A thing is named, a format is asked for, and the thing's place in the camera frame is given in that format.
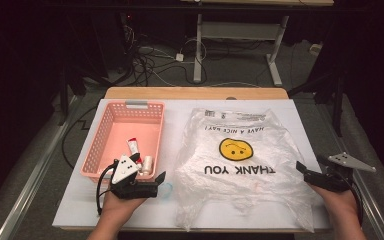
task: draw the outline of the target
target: white plastic bag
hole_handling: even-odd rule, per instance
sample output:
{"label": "white plastic bag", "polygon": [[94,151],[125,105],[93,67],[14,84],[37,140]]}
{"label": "white plastic bag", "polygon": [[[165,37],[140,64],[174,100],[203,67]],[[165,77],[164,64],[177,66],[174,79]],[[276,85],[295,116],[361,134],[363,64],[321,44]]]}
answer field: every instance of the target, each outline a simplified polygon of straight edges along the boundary
{"label": "white plastic bag", "polygon": [[178,154],[176,223],[190,230],[207,200],[241,211],[264,201],[286,204],[313,232],[313,191],[295,169],[302,156],[273,112],[246,114],[193,109]]}

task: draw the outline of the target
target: white tabletop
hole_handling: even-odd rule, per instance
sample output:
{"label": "white tabletop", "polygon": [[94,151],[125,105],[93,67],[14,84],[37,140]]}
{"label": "white tabletop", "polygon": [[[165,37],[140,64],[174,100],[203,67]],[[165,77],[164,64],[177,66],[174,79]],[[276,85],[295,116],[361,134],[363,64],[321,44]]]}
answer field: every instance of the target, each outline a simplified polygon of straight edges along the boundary
{"label": "white tabletop", "polygon": [[[96,116],[102,114],[103,106],[111,99],[101,100]],[[165,182],[160,185],[157,198],[148,199],[140,206],[124,226],[129,230],[184,231],[176,226],[177,202],[173,193],[173,172],[180,142],[191,110],[196,107],[215,110],[231,110],[263,113],[271,109],[291,133],[299,148],[305,165],[319,171],[320,167],[308,141],[304,127],[292,100],[154,100],[165,103],[158,171],[166,171]],[[93,228],[99,217],[96,210],[96,184],[80,174],[81,165],[93,139],[98,122],[91,125],[83,149],[79,155],[64,197],[55,216],[53,226],[64,229]],[[331,228],[328,215],[319,198],[313,205],[315,230]],[[245,216],[229,203],[210,201],[205,203],[192,231],[244,231],[244,232],[300,232],[303,231],[289,208],[281,203],[266,202],[251,209]]]}

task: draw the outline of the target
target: barcode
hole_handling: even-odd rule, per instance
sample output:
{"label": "barcode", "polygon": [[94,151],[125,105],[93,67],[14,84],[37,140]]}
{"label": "barcode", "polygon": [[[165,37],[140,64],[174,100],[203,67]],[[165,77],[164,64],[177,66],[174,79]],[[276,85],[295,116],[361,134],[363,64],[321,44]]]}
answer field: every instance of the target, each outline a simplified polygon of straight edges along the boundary
{"label": "barcode", "polygon": [[205,111],[206,117],[214,117],[215,115],[216,115],[216,112],[214,111],[208,111],[208,110]]}

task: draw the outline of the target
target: dark background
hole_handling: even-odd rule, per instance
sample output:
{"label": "dark background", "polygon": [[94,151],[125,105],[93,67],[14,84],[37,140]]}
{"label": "dark background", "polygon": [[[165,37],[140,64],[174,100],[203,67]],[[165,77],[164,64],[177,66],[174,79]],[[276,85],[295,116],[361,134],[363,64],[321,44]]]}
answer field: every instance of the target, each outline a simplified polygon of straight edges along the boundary
{"label": "dark background", "polygon": [[[384,1],[375,4],[364,17],[291,17],[284,40],[285,44],[303,39],[320,43],[327,37],[309,81],[332,67],[344,67],[341,71],[345,93],[384,164]],[[62,66],[76,64],[92,74],[105,76],[107,69],[122,64],[123,59],[114,57],[123,48],[113,18],[102,13],[68,15],[42,8],[35,1],[0,1],[0,186],[53,114],[51,103],[59,91]],[[185,36],[193,34],[196,24],[194,16],[181,13],[133,16],[141,32],[178,46]],[[107,41],[108,34],[115,34],[115,40]],[[110,45],[115,53],[106,51]],[[70,76],[69,83],[75,85],[70,81],[79,79],[81,74]]]}

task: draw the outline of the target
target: gray carpet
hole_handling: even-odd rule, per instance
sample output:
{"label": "gray carpet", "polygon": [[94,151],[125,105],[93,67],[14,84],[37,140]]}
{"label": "gray carpet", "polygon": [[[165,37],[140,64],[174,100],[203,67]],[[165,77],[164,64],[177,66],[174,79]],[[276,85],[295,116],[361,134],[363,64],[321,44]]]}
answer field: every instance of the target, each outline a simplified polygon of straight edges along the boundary
{"label": "gray carpet", "polygon": [[[231,51],[228,55],[226,54],[226,50],[222,48],[223,45],[217,45],[216,43],[209,44],[212,45],[208,47],[209,51],[207,53],[207,58],[204,60],[205,72],[207,74],[206,82],[203,84],[204,86],[235,82],[220,86],[273,87],[270,73],[267,70],[267,64],[264,59],[264,55],[271,51],[272,45],[270,43],[263,42],[257,46],[252,45],[254,44],[253,42],[241,42],[239,45],[234,45],[240,47],[232,47],[235,51]],[[149,47],[155,47],[164,52],[154,51],[153,54],[169,54],[170,56],[174,56],[177,52],[164,45],[150,45]],[[276,63],[286,90],[304,83],[311,71],[316,57],[308,53],[309,47],[310,44],[307,42],[297,44],[296,46],[281,47]],[[149,52],[150,49],[142,49],[142,51]],[[148,57],[153,59],[156,65],[165,64],[171,61],[161,57]],[[188,57],[185,61],[192,60],[193,57]],[[168,68],[171,66],[182,66],[185,67],[185,69],[180,67]],[[159,77],[152,75],[147,79],[148,84],[149,86],[167,86],[167,84],[193,86],[192,84],[187,83],[185,79],[185,72],[187,78],[189,80],[192,79],[192,69],[193,66],[191,64],[172,64],[161,68],[155,68],[154,72],[159,72]],[[111,79],[115,79],[119,76],[116,71],[110,71],[110,73]],[[143,85],[145,84],[145,77],[141,77]],[[122,82],[120,86],[129,83],[135,83],[135,79],[131,77],[125,82]],[[95,106],[105,93],[105,89],[97,86],[94,81],[86,80],[85,84],[88,89],[87,94],[81,98],[81,103],[78,108],[71,109],[71,114],[74,115],[73,119],[79,118],[88,109]],[[316,155],[332,155],[346,150],[354,157],[377,168],[376,174],[361,172],[361,176],[364,179],[368,192],[375,200],[377,204],[376,206],[384,219],[384,168],[371,147],[364,130],[358,124],[358,119],[355,119],[352,106],[347,98],[344,98],[343,104],[341,123],[343,133],[342,138],[336,138],[331,130],[331,126],[328,122],[329,105],[316,105],[312,99],[312,94],[297,94],[293,99]],[[60,114],[56,111],[46,126],[44,126],[38,133],[28,149],[26,149],[23,157],[19,159],[17,165],[7,178],[4,187],[1,189],[0,228],[11,211],[38,159],[43,155],[43,152],[50,143],[50,139],[52,139],[53,134],[59,128],[57,126],[59,117]],[[92,111],[82,119],[87,120],[87,124],[90,124],[93,117],[94,112]],[[86,136],[87,130],[82,130],[81,124],[76,124],[67,135],[64,144],[65,154],[72,164],[76,161]],[[47,170],[33,201],[28,207],[28,211],[24,216],[21,216],[23,221],[19,225],[18,231],[14,233],[14,239],[85,239],[89,234],[87,231],[66,231],[51,226],[58,209],[59,201],[64,194],[65,187],[67,186],[71,175],[71,169],[64,161],[60,144],[61,143],[59,143],[52,155],[49,169]],[[384,234],[384,225],[381,224],[380,232],[377,230],[377,225],[379,225],[379,222],[375,223],[370,217],[367,215],[365,216],[363,230],[368,239],[384,239],[384,235],[382,235]],[[240,236],[250,239],[289,239],[290,237],[254,234]],[[151,235],[150,238],[138,234],[134,237],[134,239],[181,238],[181,236],[175,234]],[[229,239],[235,238],[239,238],[239,236],[232,234],[229,237]],[[295,234],[295,239],[332,239],[332,234]]]}

